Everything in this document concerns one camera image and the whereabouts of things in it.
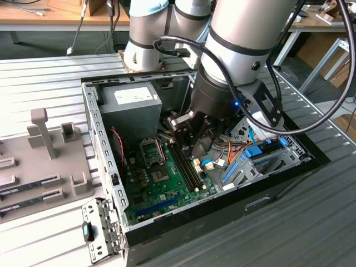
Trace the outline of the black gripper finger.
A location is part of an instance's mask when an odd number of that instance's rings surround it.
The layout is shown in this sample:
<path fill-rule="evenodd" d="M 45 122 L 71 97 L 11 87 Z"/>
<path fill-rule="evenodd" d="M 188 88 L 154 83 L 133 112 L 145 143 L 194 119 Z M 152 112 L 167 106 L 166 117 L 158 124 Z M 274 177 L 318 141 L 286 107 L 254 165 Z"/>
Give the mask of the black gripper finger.
<path fill-rule="evenodd" d="M 203 145 L 212 143 L 222 134 L 223 121 L 209 115 L 198 113 L 195 139 Z"/>
<path fill-rule="evenodd" d="M 185 157 L 192 157 L 192 150 L 194 147 L 194 132 L 190 123 L 193 115 L 194 112 L 189 111 L 181 116 L 172 115 L 167 118 L 169 127 L 173 131 L 176 144 Z"/>

